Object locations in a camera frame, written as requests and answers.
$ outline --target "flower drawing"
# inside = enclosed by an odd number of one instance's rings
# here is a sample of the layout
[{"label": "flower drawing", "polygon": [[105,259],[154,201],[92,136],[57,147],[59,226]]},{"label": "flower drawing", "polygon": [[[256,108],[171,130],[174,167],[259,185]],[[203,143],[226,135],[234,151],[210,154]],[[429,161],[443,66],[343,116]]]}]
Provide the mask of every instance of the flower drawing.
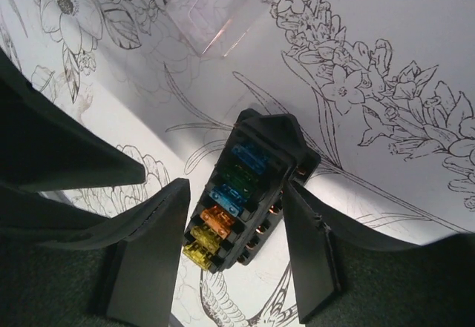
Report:
[{"label": "flower drawing", "polygon": [[[475,194],[474,110],[463,92],[432,83],[437,65],[411,61],[395,71],[391,43],[349,43],[346,27],[324,0],[273,0],[270,14],[289,42],[284,62],[315,92],[326,160],[340,165],[335,139],[325,135],[335,133],[332,111],[345,116],[356,107],[367,125],[360,147],[387,138],[389,152],[404,160],[443,153],[442,167],[462,176],[448,188]],[[475,196],[464,205],[475,211]]]},{"label": "flower drawing", "polygon": [[132,146],[117,146],[117,150],[130,156],[145,168],[145,182],[138,185],[114,186],[112,188],[86,188],[69,190],[67,195],[80,208],[113,217],[138,205],[170,183],[165,165],[149,154],[143,155]]},{"label": "flower drawing", "polygon": [[346,71],[339,65],[333,68],[333,83],[321,88],[325,99],[334,102],[340,114],[346,114],[351,105],[364,102],[363,93],[357,88],[361,84],[361,72],[354,71],[347,76]]},{"label": "flower drawing", "polygon": [[63,41],[72,54],[91,52],[102,38],[102,20],[94,0],[35,0],[43,31]]}]

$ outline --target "bird drawing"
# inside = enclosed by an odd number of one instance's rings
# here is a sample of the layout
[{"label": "bird drawing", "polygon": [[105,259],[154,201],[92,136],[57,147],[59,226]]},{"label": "bird drawing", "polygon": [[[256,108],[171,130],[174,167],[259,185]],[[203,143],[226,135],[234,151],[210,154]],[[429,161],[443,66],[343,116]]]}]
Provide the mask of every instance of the bird drawing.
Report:
[{"label": "bird drawing", "polygon": [[205,314],[217,327],[286,327],[298,316],[297,305],[284,309],[292,271],[290,262],[263,308],[251,318],[230,299],[223,273],[201,271],[200,299]]}]

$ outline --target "metal terminal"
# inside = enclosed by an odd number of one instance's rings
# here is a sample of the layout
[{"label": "metal terminal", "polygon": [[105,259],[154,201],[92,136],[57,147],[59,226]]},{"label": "metal terminal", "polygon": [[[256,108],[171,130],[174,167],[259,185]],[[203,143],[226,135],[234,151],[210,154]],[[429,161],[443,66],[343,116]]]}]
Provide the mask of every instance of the metal terminal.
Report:
[{"label": "metal terminal", "polygon": [[247,244],[246,248],[248,248],[250,251],[255,248],[255,246],[259,243],[257,238],[252,238]]},{"label": "metal terminal", "polygon": [[279,212],[281,212],[281,209],[277,207],[277,205],[272,205],[270,206],[269,212],[271,214],[279,214]]},{"label": "metal terminal", "polygon": [[304,176],[307,172],[305,171],[304,168],[301,168],[300,166],[298,168],[295,169],[295,171],[297,171],[297,174],[301,175],[301,176]]},{"label": "metal terminal", "polygon": [[264,233],[267,231],[268,228],[269,228],[269,227],[268,227],[265,223],[263,223],[262,225],[260,225],[259,227],[257,227],[257,228],[255,229],[255,231],[258,232],[259,234],[264,234]]}]

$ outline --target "black plastic housing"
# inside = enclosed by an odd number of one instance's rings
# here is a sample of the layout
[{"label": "black plastic housing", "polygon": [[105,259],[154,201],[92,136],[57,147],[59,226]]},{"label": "black plastic housing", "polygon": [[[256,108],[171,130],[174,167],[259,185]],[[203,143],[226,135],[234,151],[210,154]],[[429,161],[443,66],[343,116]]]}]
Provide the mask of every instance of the black plastic housing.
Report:
[{"label": "black plastic housing", "polygon": [[231,234],[222,240],[211,258],[209,271],[212,273],[231,268],[237,261],[244,265],[251,262],[283,217],[281,197],[284,183],[295,180],[304,185],[321,161],[320,156],[307,147],[298,121],[292,114],[263,116],[253,109],[242,111],[191,216],[184,246],[195,241],[191,229],[205,224],[200,217],[203,209],[217,204],[210,192],[226,183],[221,174],[223,168],[230,163],[246,165],[233,153],[236,145],[257,148],[267,159],[266,168],[258,175],[256,189],[243,204],[242,212],[235,217]]}]

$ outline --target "yellow fuse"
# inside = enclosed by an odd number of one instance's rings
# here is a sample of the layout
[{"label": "yellow fuse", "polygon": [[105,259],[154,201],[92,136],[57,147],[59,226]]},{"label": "yellow fuse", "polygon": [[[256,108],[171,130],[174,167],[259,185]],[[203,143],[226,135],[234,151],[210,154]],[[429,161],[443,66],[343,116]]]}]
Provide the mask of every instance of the yellow fuse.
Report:
[{"label": "yellow fuse", "polygon": [[207,225],[194,226],[191,235],[212,254],[220,248],[222,239]]},{"label": "yellow fuse", "polygon": [[202,268],[203,270],[208,270],[211,266],[210,259],[212,255],[198,242],[188,244],[183,249],[183,254],[185,254],[196,265],[200,266],[200,268]]}]

